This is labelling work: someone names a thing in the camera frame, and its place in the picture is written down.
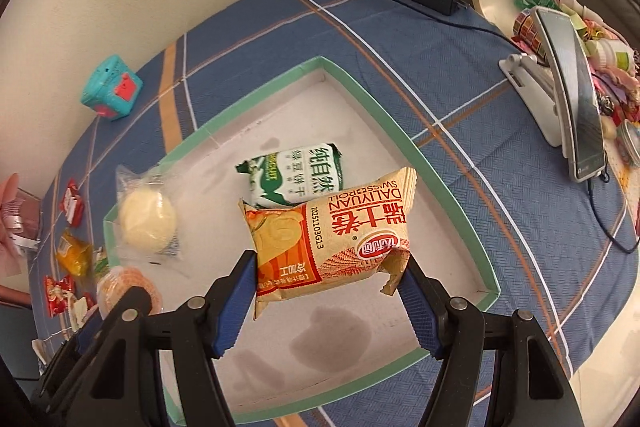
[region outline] smartphone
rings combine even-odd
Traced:
[[[562,152],[575,182],[594,177],[605,167],[602,124],[591,70],[568,15],[536,7],[531,14],[546,49],[554,77]]]

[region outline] plastic jar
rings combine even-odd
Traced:
[[[599,39],[586,42],[591,65],[596,70],[620,68],[629,74],[636,74],[634,51],[622,41]]]
[[[628,120],[618,127],[616,144],[624,163],[630,167],[640,167],[640,130]]]

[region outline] tray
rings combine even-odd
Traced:
[[[428,275],[488,309],[500,293],[491,263],[462,208],[410,138],[344,70],[313,58],[225,109],[160,163],[178,212],[187,275],[136,264],[158,286],[166,311],[203,295],[227,275],[252,238],[238,208],[248,177],[234,166],[252,156],[334,142],[344,186],[402,166],[418,172],[407,216],[411,250]],[[117,208],[105,217],[110,264],[119,234]],[[252,310],[236,345],[214,361],[237,423],[283,416],[357,393],[425,357],[401,299],[380,293],[388,276]],[[184,423],[170,353],[161,353],[167,407]]]

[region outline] blue gripper pad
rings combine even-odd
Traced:
[[[406,270],[402,276],[398,285],[398,293],[411,325],[414,327],[420,347],[427,349],[434,357],[438,357],[442,350],[442,344],[438,338],[436,315],[409,270]]]
[[[213,352],[221,357],[224,352],[233,347],[238,339],[240,328],[246,317],[246,312],[254,299],[257,286],[256,256],[252,256],[242,270],[238,283],[231,291],[218,318],[218,336],[213,344]]]

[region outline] cream-colored round cake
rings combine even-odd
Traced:
[[[174,206],[159,190],[140,187],[132,191],[118,209],[124,240],[149,253],[165,248],[175,235]]]

